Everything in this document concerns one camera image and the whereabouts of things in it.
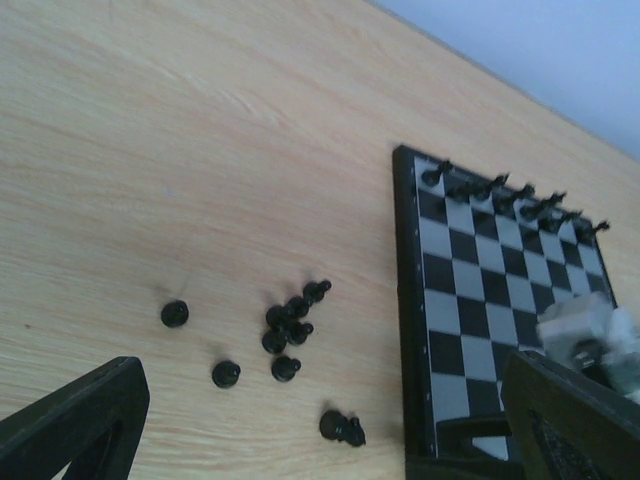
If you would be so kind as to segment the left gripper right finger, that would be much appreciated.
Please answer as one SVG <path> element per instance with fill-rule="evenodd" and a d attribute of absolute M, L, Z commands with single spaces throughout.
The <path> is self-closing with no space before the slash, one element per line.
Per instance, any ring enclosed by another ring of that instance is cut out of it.
<path fill-rule="evenodd" d="M 527 479 L 637 479 L 639 405 L 534 351 L 509 356 L 502 400 Z"/>

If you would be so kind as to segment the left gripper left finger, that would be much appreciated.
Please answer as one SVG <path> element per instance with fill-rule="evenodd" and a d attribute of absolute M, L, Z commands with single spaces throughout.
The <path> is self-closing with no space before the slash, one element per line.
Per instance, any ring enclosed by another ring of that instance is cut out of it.
<path fill-rule="evenodd" d="M 116 357 L 1 421 L 1 477 L 126 479 L 149 403 L 141 360 Z"/>

